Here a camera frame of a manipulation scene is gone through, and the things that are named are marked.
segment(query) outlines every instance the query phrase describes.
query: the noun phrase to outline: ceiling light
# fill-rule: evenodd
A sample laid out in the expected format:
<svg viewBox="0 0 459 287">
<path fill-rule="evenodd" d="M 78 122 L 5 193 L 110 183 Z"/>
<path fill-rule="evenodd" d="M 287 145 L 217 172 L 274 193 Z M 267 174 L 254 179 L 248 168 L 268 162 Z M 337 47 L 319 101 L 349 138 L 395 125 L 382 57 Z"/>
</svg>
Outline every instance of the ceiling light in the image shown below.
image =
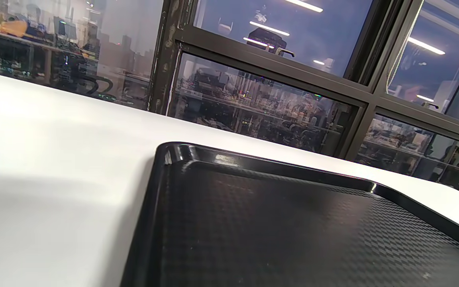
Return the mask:
<svg viewBox="0 0 459 287">
<path fill-rule="evenodd" d="M 249 42 L 254 43 L 254 44 L 261 45 L 263 47 L 267 47 L 268 46 L 268 44 L 265 44 L 265 43 L 262 43 L 262 42 L 258 42 L 257 40 L 253 40 L 253 39 L 250 39 L 250 38 L 245 38 L 244 37 L 244 40 L 249 41 Z"/>
<path fill-rule="evenodd" d="M 432 100 L 431 98 L 427 98 L 427 97 L 425 97 L 425 96 L 419 96 L 419 95 L 417 95 L 417 98 L 422 98 L 423 100 L 427 100 L 428 102 L 432 102 L 432 103 L 434 102 L 434 100 Z"/>
<path fill-rule="evenodd" d="M 313 11 L 317 11 L 317 12 L 323 11 L 323 9 L 321 9 L 321 8 L 319 8 L 319 7 L 313 6 L 313 5 L 311 5 L 311 4 L 304 3 L 304 2 L 302 2 L 302 1 L 300 1 L 300 0 L 286 0 L 286 1 L 288 1 L 288 2 L 290 2 L 290 3 L 293 3 L 293 4 L 295 4 L 295 5 L 302 6 L 302 7 L 304 7 L 304 8 L 308 8 L 308 9 L 313 10 Z"/>
<path fill-rule="evenodd" d="M 446 54 L 446 52 L 444 52 L 444 51 L 441 51 L 441 50 L 439 50 L 439 49 L 437 49 L 435 47 L 432 47 L 432 46 L 430 46 L 430 45 L 428 45 L 428 44 L 426 44 L 424 42 L 421 42 L 419 40 L 415 40 L 414 38 L 411 38 L 411 37 L 408 38 L 408 42 L 410 42 L 412 44 L 415 44 L 415 45 L 417 45 L 419 47 L 423 47 L 426 50 L 430 50 L 435 54 L 439 54 L 439 55 Z"/>
<path fill-rule="evenodd" d="M 268 26 L 253 22 L 253 21 L 249 22 L 249 24 L 254 25 L 254 26 L 258 26 L 258 27 L 263 28 L 263 29 L 267 29 L 268 31 L 274 31 L 275 33 L 279 33 L 279 34 L 282 34 L 282 35 L 285 35 L 285 36 L 290 36 L 290 33 L 286 33 L 285 31 L 280 31 L 278 29 L 274 29 L 274 28 L 271 28 L 271 27 L 268 27 Z"/>
</svg>

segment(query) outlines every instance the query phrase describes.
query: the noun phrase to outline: window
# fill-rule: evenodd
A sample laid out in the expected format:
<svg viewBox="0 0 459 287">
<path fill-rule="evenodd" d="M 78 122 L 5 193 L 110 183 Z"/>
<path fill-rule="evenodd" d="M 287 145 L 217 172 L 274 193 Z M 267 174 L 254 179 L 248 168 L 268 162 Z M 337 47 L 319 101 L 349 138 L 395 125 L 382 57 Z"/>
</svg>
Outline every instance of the window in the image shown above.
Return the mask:
<svg viewBox="0 0 459 287">
<path fill-rule="evenodd" d="M 170 115 L 225 131 L 333 156 L 352 107 L 188 54 Z"/>
<path fill-rule="evenodd" d="M 0 75 L 139 109 L 161 0 L 0 1 Z"/>
<path fill-rule="evenodd" d="M 425 0 L 387 92 L 459 120 L 459 0 Z"/>
<path fill-rule="evenodd" d="M 376 115 L 356 162 L 459 189 L 459 142 Z"/>
<path fill-rule="evenodd" d="M 200 0 L 194 25 L 342 77 L 371 2 Z"/>
</svg>

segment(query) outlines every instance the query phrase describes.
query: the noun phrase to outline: white table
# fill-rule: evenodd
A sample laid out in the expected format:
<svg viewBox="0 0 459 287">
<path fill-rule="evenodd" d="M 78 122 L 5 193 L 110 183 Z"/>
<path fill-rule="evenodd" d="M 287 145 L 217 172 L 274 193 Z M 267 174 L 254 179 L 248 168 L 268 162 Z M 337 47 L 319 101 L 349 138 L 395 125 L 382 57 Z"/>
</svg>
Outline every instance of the white table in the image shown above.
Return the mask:
<svg viewBox="0 0 459 287">
<path fill-rule="evenodd" d="M 459 223 L 441 184 L 0 76 L 0 287 L 118 286 L 170 141 L 374 180 Z"/>
</svg>

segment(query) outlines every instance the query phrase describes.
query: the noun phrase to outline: metal window mullion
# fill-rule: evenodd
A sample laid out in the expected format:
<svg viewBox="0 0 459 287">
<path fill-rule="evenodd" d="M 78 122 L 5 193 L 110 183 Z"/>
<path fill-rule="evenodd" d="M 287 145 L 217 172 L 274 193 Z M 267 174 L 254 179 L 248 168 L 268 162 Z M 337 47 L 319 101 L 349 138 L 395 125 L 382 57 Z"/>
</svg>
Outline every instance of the metal window mullion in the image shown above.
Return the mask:
<svg viewBox="0 0 459 287">
<path fill-rule="evenodd" d="M 354 161 L 357 158 L 357 154 L 359 154 L 359 149 L 361 148 L 361 145 L 364 142 L 364 138 L 368 133 L 369 126 L 371 125 L 371 122 L 375 117 L 376 108 L 377 106 L 375 104 L 369 104 L 364 110 L 362 119 L 360 120 L 357 130 L 355 131 L 355 134 L 353 134 L 353 138 L 351 139 L 351 144 L 348 148 L 348 152 L 344 157 L 345 160 Z"/>
<path fill-rule="evenodd" d="M 392 78 L 394 74 L 393 69 L 395 64 L 401 60 L 401 55 L 406 46 L 407 39 L 414 27 L 419 11 L 421 11 L 423 2 L 424 0 L 412 0 L 410 5 L 405 4 L 404 7 L 402 7 L 403 12 L 406 10 L 405 18 L 403 22 L 401 22 L 401 28 L 393 40 L 394 44 L 392 48 L 390 51 L 384 51 L 381 56 L 385 64 L 383 69 L 377 69 L 375 71 L 374 77 L 377 77 L 377 83 L 375 86 L 371 87 L 373 94 L 382 96 L 383 93 L 387 93 L 388 80 Z"/>
<path fill-rule="evenodd" d="M 182 30 L 180 24 L 184 18 L 185 0 L 164 0 L 162 17 L 164 26 L 161 27 L 158 52 L 155 55 L 155 67 L 150 83 L 149 111 L 166 114 L 167 103 L 173 86 L 173 74 L 177 68 L 177 60 L 180 53 Z"/>
</svg>

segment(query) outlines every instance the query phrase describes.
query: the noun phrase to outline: window frame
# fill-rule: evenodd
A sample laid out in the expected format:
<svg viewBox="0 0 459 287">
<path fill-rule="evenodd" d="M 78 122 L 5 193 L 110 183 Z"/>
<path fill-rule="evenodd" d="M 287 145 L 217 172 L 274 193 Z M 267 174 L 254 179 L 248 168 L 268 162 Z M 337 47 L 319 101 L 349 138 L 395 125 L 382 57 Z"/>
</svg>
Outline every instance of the window frame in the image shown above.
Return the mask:
<svg viewBox="0 0 459 287">
<path fill-rule="evenodd" d="M 375 113 L 459 141 L 459 120 L 391 96 L 385 89 L 387 73 L 406 44 L 424 0 L 390 0 L 388 6 L 381 7 L 378 1 L 382 0 L 371 4 L 347 70 L 355 70 L 352 65 L 366 66 L 357 73 L 346 72 L 345 79 L 194 27 L 198 0 L 165 0 L 149 111 L 167 115 L 168 107 L 174 104 L 181 54 L 188 53 L 291 87 L 329 92 L 328 98 L 343 103 L 358 103 L 338 158 L 355 159 Z"/>
</svg>

